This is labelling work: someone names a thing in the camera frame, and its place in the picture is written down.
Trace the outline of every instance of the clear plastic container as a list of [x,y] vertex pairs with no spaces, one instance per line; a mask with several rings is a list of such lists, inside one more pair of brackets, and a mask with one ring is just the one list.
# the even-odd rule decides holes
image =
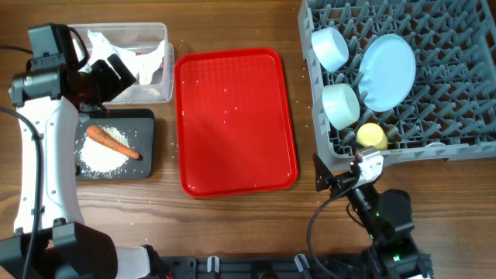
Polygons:
[[156,73],[151,84],[136,82],[107,104],[150,104],[168,102],[172,99],[174,85],[174,49],[167,39],[167,27],[161,22],[151,23],[96,23],[77,24],[74,27],[83,39],[91,55],[92,45],[88,30],[100,32],[114,46],[147,54],[158,48],[165,40],[164,67]]

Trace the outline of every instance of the carrot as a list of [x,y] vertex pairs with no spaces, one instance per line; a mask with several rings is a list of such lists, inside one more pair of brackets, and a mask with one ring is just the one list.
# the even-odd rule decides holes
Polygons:
[[135,160],[140,158],[140,154],[134,150],[131,150],[127,146],[118,142],[114,138],[112,138],[108,133],[106,133],[102,128],[98,126],[89,126],[86,130],[86,133],[90,137],[90,139],[94,140],[97,143],[100,143],[103,146],[111,148],[121,154],[129,156]]

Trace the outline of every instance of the red tray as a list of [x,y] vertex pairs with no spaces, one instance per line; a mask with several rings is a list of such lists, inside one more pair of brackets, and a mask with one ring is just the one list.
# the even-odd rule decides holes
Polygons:
[[281,58],[257,48],[174,67],[181,186],[195,198],[287,188],[298,176]]

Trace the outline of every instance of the wooden table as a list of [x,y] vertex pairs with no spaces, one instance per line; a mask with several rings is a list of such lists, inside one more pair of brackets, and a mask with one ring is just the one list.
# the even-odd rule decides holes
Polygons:
[[[142,105],[157,118],[153,175],[140,181],[78,182],[86,224],[118,246],[151,244],[164,256],[294,256],[307,253],[305,234],[327,192],[316,193],[312,154],[312,96],[302,59],[297,13],[300,1],[169,0],[164,3],[66,5],[18,0],[0,5],[0,43],[28,47],[27,29],[46,22],[164,22],[176,59],[187,54],[244,47],[272,47],[284,61],[300,174],[288,190],[195,200],[179,185],[174,101]],[[11,107],[7,88],[24,71],[27,55],[0,51],[0,104]],[[21,144],[16,119],[0,115],[0,239],[12,235],[19,207]],[[494,277],[496,272],[496,160],[427,160],[388,167],[379,191],[407,190],[413,232],[431,253],[437,278]],[[370,245],[365,230],[346,215],[347,201],[332,203],[314,228],[318,253],[358,253]]]

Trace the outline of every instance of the dish rack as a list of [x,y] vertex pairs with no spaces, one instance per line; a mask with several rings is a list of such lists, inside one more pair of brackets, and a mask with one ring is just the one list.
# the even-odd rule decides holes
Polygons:
[[[366,122],[386,132],[386,166],[410,160],[496,157],[496,26],[486,0],[303,0],[298,13],[303,58],[312,85],[317,150],[330,170],[350,168],[357,129]],[[321,67],[312,32],[335,27],[350,49],[335,73]],[[401,36],[416,59],[407,98],[386,112],[373,112],[358,92],[360,62],[385,34]],[[326,85],[350,84],[360,100],[360,118],[337,131],[322,104]]]

